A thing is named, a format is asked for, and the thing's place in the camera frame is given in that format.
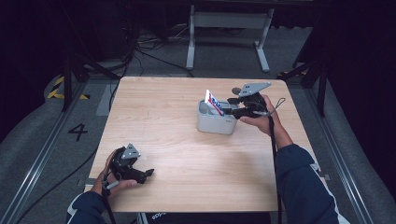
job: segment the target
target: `metal track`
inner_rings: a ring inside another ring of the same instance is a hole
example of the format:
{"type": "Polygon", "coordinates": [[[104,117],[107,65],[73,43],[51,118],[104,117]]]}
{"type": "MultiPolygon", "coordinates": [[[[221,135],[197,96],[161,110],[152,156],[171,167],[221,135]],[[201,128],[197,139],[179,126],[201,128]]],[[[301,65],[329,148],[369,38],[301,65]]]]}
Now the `metal track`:
{"type": "MultiPolygon", "coordinates": [[[[73,94],[73,99],[78,99],[78,97],[83,93],[85,86],[86,83],[76,84],[76,90],[73,94]]],[[[9,205],[7,211],[4,213],[2,219],[0,220],[0,223],[15,223],[16,218],[20,214],[24,204],[26,203],[27,198],[32,192],[33,187],[37,182],[37,179],[40,177],[41,172],[43,171],[44,166],[46,165],[50,154],[54,148],[56,140],[58,139],[59,132],[64,126],[67,118],[70,116],[70,113],[75,106],[76,101],[77,100],[72,101],[67,110],[61,113],[59,118],[56,120],[56,123],[49,134],[49,137],[47,138],[44,146],[41,148],[39,154],[37,155],[32,167],[27,172],[18,192],[14,196],[14,199],[9,205]]]]}
{"type": "Polygon", "coordinates": [[[355,180],[353,179],[351,173],[347,168],[347,164],[343,159],[343,155],[337,146],[334,137],[332,136],[332,132],[329,128],[329,125],[326,119],[322,118],[318,112],[316,107],[317,100],[315,98],[315,94],[311,89],[305,89],[305,95],[308,98],[310,106],[313,110],[317,111],[315,113],[315,117],[322,129],[324,136],[330,146],[330,154],[332,156],[332,160],[334,161],[335,168],[338,171],[338,174],[341,176],[341,180],[343,181],[344,187],[346,189],[346,193],[349,197],[349,200],[352,203],[353,208],[355,209],[356,215],[359,219],[360,223],[373,223],[371,219],[370,213],[368,212],[366,205],[359,193],[358,187],[356,186],[355,180]]]}

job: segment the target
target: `hand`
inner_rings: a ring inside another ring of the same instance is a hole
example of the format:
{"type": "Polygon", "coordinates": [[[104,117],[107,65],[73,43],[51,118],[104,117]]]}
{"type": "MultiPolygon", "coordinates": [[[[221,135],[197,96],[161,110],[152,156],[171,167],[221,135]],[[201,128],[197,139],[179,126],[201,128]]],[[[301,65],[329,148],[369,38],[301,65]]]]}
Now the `hand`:
{"type": "MultiPolygon", "coordinates": [[[[270,113],[272,113],[271,117],[274,119],[274,134],[277,148],[282,148],[293,144],[288,132],[286,132],[286,130],[280,123],[279,116],[277,115],[275,108],[272,105],[268,96],[262,95],[262,98],[264,98],[264,101],[267,104],[267,109],[270,113]]],[[[270,124],[267,116],[260,116],[255,119],[251,117],[241,117],[239,120],[246,124],[256,126],[257,128],[259,128],[260,131],[271,136],[270,124]]]]}
{"type": "MultiPolygon", "coordinates": [[[[107,161],[106,161],[106,166],[105,169],[102,171],[101,174],[99,174],[99,176],[96,178],[96,182],[93,185],[91,191],[94,191],[100,195],[102,195],[102,180],[103,177],[105,176],[105,172],[107,170],[108,165],[110,164],[111,158],[113,158],[114,153],[116,152],[116,150],[114,150],[110,156],[108,156],[107,161]]],[[[114,182],[117,181],[116,177],[113,174],[108,175],[107,177],[107,181],[109,184],[112,184],[114,182]]],[[[122,190],[122,189],[128,189],[128,188],[132,188],[137,184],[137,182],[133,179],[129,179],[129,180],[120,180],[120,183],[112,188],[110,190],[110,197],[113,196],[114,194],[116,194],[118,191],[122,190]]]]}

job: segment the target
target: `person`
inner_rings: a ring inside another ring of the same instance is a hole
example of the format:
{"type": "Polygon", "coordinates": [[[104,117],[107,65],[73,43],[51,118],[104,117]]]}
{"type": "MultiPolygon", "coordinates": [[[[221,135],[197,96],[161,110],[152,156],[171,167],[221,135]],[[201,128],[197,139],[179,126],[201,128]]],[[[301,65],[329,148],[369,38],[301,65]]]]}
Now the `person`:
{"type": "MultiPolygon", "coordinates": [[[[276,140],[276,185],[286,209],[288,223],[349,223],[338,212],[336,200],[321,181],[318,165],[307,150],[297,146],[282,126],[280,118],[267,95],[262,96],[274,120],[276,140]]],[[[256,126],[271,135],[267,116],[241,117],[240,121],[256,126]]],[[[67,210],[67,223],[105,223],[101,214],[105,210],[102,200],[101,173],[91,191],[77,196],[67,210]]],[[[111,195],[136,185],[133,180],[123,180],[111,190],[111,195]]]]}

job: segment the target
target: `light wood surface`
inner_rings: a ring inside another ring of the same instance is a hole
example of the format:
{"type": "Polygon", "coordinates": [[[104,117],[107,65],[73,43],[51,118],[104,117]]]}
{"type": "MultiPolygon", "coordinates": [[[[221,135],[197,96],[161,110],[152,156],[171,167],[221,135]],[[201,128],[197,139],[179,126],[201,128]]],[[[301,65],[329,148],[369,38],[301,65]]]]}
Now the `light wood surface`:
{"type": "Polygon", "coordinates": [[[286,84],[281,80],[124,77],[111,108],[90,178],[108,155],[132,143],[141,153],[135,169],[154,174],[144,185],[111,199],[116,212],[245,212],[277,210],[270,138],[240,121],[233,134],[196,129],[206,89],[220,101],[233,87],[271,81],[261,91],[277,110],[294,143],[312,152],[286,84]]]}

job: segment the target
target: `navy jacket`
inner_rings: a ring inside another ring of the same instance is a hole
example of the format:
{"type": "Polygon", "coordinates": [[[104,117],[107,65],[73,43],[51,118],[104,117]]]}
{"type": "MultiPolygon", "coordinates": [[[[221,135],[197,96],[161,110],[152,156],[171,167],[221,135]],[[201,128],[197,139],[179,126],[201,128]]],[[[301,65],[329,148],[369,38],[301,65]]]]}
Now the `navy jacket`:
{"type": "MultiPolygon", "coordinates": [[[[276,155],[276,184],[286,209],[287,221],[294,223],[348,223],[338,213],[335,198],[320,180],[318,165],[305,149],[293,144],[276,155]]],[[[88,191],[77,196],[67,209],[66,223],[105,223],[102,196],[88,191]]]]}

